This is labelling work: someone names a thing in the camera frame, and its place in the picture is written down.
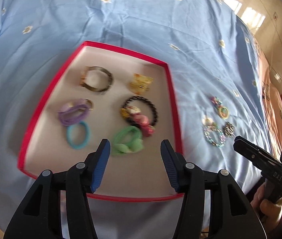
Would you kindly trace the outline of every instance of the green hair tie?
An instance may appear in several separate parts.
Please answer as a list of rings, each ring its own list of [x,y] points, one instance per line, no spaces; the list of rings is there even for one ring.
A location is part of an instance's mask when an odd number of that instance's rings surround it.
[[[123,140],[127,134],[132,133],[132,138],[129,142],[125,144],[121,144],[120,142]],[[129,153],[136,153],[141,151],[143,146],[142,140],[142,132],[135,126],[127,126],[126,128],[122,129],[119,133],[117,133],[113,138],[113,148],[117,153],[120,154],[129,154]]]

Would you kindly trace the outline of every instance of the blue hair tie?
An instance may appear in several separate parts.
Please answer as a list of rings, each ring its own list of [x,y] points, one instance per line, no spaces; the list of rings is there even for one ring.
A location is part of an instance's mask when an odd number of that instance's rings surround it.
[[[67,140],[69,146],[71,146],[73,149],[76,149],[76,150],[80,150],[80,149],[84,148],[87,145],[87,143],[89,142],[89,139],[90,139],[90,129],[89,129],[88,124],[86,124],[84,121],[80,121],[78,124],[84,126],[84,129],[85,129],[85,139],[79,145],[75,145],[70,138],[70,134],[72,132],[74,125],[66,127],[66,140]]]

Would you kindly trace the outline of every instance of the bracelet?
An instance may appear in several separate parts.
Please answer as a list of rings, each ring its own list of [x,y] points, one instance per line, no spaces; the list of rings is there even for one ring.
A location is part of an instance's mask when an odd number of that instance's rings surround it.
[[[120,141],[122,141],[130,132],[132,133],[131,140],[125,144],[120,143]],[[121,154],[136,153],[141,151],[144,148],[141,130],[135,126],[123,128],[114,136],[113,148],[116,150],[116,152]]]
[[[61,107],[58,111],[58,118],[62,125],[71,126],[84,120],[92,109],[92,101],[85,99],[75,100]]]
[[[220,101],[220,99],[217,98],[217,97],[212,97],[211,101],[214,104],[214,107],[216,108],[216,110],[218,111],[218,115],[222,119],[226,120],[229,117],[229,115],[230,115],[230,112],[228,111],[228,108],[224,107],[222,105],[222,102]]]
[[[210,136],[210,131],[214,131],[217,132],[220,136],[220,143],[216,143]],[[210,142],[212,145],[216,146],[216,147],[222,147],[224,146],[224,142],[225,142],[225,136],[223,134],[223,132],[217,127],[217,126],[205,126],[204,127],[204,135],[207,139],[208,142]]]
[[[108,75],[108,85],[105,87],[105,88],[94,88],[90,85],[88,85],[86,82],[85,82],[85,79],[89,73],[89,71],[93,71],[93,70],[97,70],[97,71],[102,71],[104,73],[106,73]],[[85,87],[87,88],[88,90],[90,91],[93,91],[93,92],[106,92],[108,89],[111,88],[113,84],[113,75],[108,71],[106,70],[105,68],[103,67],[98,67],[98,66],[93,66],[93,67],[86,67],[86,71],[85,73],[81,76],[81,81],[80,81],[80,85],[82,87]]]
[[[141,110],[138,107],[129,106],[129,104],[134,100],[142,101],[150,106],[153,115],[153,120],[151,123],[149,122],[147,116],[141,115]],[[122,105],[121,115],[131,126],[135,126],[141,129],[144,137],[149,137],[154,133],[154,126],[157,123],[158,116],[155,106],[148,99],[142,96],[132,96],[131,98],[127,99]]]
[[[84,138],[83,142],[79,145],[75,145],[70,138],[70,135],[71,135],[71,132],[73,130],[74,125],[68,126],[66,128],[66,140],[67,140],[69,146],[71,146],[73,149],[76,149],[76,150],[84,148],[87,145],[87,143],[89,142],[89,139],[90,139],[90,129],[89,129],[88,124],[86,124],[84,121],[80,121],[79,124],[84,126],[84,129],[85,129],[85,138]]]

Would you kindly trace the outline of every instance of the bed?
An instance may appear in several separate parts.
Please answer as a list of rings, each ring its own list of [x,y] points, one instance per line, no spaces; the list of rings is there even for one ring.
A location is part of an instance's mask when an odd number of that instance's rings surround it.
[[[22,137],[38,101],[85,40],[124,47],[169,64],[184,156],[200,168],[227,169],[247,193],[260,171],[217,148],[202,120],[221,126],[211,96],[241,135],[275,156],[282,148],[282,103],[266,59],[245,24],[222,0],[0,0],[0,229],[33,183],[17,169]],[[204,227],[209,222],[206,193]],[[99,238],[171,238],[182,199],[122,203],[89,199]]]

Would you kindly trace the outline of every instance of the hair accessory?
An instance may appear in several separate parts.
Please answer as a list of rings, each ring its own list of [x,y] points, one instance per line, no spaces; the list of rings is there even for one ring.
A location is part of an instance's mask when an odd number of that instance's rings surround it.
[[[226,137],[233,137],[234,136],[234,126],[226,122],[225,125],[223,126],[223,133]]]
[[[132,139],[125,144],[120,143],[130,132],[132,133]],[[123,128],[114,136],[113,144],[114,149],[121,154],[136,153],[138,151],[141,151],[144,148],[142,132],[135,126],[128,126],[126,128]]]
[[[84,148],[87,145],[87,143],[89,142],[89,139],[90,139],[90,129],[89,129],[88,124],[86,124],[84,121],[80,121],[79,124],[84,126],[84,129],[85,129],[85,138],[84,138],[83,142],[79,145],[75,145],[70,138],[70,135],[72,133],[74,125],[68,126],[66,128],[66,140],[67,140],[69,146],[71,146],[73,149],[76,149],[76,150]]]
[[[230,112],[228,111],[228,108],[224,107],[222,105],[222,102],[220,101],[220,99],[217,98],[217,97],[212,97],[211,101],[214,104],[214,107],[216,108],[216,110],[218,111],[218,115],[222,119],[226,120],[229,117],[229,115],[230,115]]]
[[[107,85],[105,88],[102,88],[102,89],[94,88],[94,87],[88,85],[88,84],[85,82],[89,71],[93,71],[93,70],[102,71],[102,72],[104,72],[104,73],[106,73],[106,74],[108,75],[108,85]],[[108,70],[106,70],[106,69],[103,68],[103,67],[99,67],[99,66],[86,67],[85,73],[81,76],[80,85],[81,85],[82,87],[87,88],[87,89],[90,90],[90,91],[93,91],[93,92],[106,92],[106,91],[109,90],[109,89],[111,88],[111,86],[113,85],[113,79],[114,79],[114,78],[113,78],[113,75],[112,75]]]
[[[138,107],[129,106],[129,104],[134,100],[142,101],[150,106],[153,114],[153,120],[151,123],[147,116],[141,114],[141,110]],[[157,123],[158,116],[155,106],[148,99],[142,96],[132,96],[122,105],[121,115],[130,125],[140,128],[144,137],[149,137],[154,133],[154,126]]]
[[[133,74],[133,81],[130,82],[131,92],[141,95],[148,91],[148,86],[153,82],[152,77],[140,75],[138,73]]]
[[[216,143],[210,136],[210,131],[214,131],[217,132],[219,134],[220,137],[220,143]],[[220,131],[220,129],[216,126],[215,123],[213,123],[212,126],[204,126],[204,135],[207,139],[208,142],[210,142],[212,145],[216,146],[216,147],[222,147],[224,146],[224,142],[225,142],[225,136],[223,134],[222,131]]]
[[[84,120],[89,114],[89,110],[92,109],[92,101],[85,99],[75,100],[61,107],[58,111],[58,118],[62,125],[71,126]]]

